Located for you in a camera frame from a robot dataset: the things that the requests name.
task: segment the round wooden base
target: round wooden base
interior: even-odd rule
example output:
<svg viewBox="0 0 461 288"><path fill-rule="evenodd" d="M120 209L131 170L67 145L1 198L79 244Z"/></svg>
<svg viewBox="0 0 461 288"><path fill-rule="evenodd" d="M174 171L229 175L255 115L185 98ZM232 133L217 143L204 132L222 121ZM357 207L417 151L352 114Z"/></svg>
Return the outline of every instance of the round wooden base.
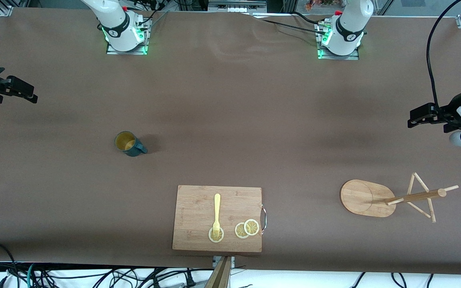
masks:
<svg viewBox="0 0 461 288"><path fill-rule="evenodd" d="M350 180L341 188L344 207L358 215L388 217L396 204L387 205L384 200L393 197L394 193L386 186L362 180Z"/></svg>

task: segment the wooden mug tree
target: wooden mug tree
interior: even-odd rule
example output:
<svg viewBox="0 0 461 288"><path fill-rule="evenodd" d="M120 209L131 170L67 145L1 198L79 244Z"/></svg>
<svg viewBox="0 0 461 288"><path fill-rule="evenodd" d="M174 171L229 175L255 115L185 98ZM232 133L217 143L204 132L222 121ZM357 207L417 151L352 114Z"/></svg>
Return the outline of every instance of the wooden mug tree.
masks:
<svg viewBox="0 0 461 288"><path fill-rule="evenodd" d="M421 184L425 190L424 192L412 194L412 187L415 179ZM346 182L341 188L341 201L344 207L351 213L372 217L388 217L395 211L396 204L406 203L421 214L431 218L431 221L435 223L437 221L435 220L435 211L431 199L446 197L448 191L457 188L458 186L455 185L448 188L430 190L421 177L414 172L410 177L408 192L403 197L395 197L394 193L386 186L355 179ZM430 214L426 213L415 204L412 204L414 201L421 200L428 201Z"/></svg>

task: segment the lime slice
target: lime slice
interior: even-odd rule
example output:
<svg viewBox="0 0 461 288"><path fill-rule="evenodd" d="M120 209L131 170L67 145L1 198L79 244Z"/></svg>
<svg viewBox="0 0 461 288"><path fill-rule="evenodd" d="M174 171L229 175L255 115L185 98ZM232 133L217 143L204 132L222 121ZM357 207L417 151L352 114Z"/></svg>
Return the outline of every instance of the lime slice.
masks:
<svg viewBox="0 0 461 288"><path fill-rule="evenodd" d="M256 235L259 232L259 223L254 219L249 219L245 221L243 224L245 226L245 233L249 234L250 236Z"/></svg>
<svg viewBox="0 0 461 288"><path fill-rule="evenodd" d="M245 232L245 222L238 223L236 228L234 228L234 233L236 233L236 236L240 237L241 239L248 237L249 234Z"/></svg>
<svg viewBox="0 0 461 288"><path fill-rule="evenodd" d="M212 237L212 227L209 229L209 234L208 234L209 240L214 243L218 243L223 239L223 229L220 227L220 237L213 238Z"/></svg>

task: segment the teal cable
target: teal cable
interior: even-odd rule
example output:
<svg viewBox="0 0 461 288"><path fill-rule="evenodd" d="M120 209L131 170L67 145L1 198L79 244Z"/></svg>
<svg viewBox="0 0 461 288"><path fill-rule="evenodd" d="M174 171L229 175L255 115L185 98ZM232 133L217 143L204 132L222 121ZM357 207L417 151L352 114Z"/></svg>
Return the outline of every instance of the teal cable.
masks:
<svg viewBox="0 0 461 288"><path fill-rule="evenodd" d="M28 268L28 275L26 276L26 283L28 284L28 288L31 288L31 270L33 269L33 265L35 265L35 263L30 265Z"/></svg>

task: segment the mug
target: mug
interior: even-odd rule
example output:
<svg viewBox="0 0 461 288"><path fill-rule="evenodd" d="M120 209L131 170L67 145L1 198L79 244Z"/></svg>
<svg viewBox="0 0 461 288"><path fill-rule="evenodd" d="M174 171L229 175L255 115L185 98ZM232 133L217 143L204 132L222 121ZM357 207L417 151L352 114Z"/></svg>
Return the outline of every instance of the mug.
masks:
<svg viewBox="0 0 461 288"><path fill-rule="evenodd" d="M141 153L147 153L147 148L143 146L140 139L130 131L123 131L115 137L115 146L126 155L135 157Z"/></svg>

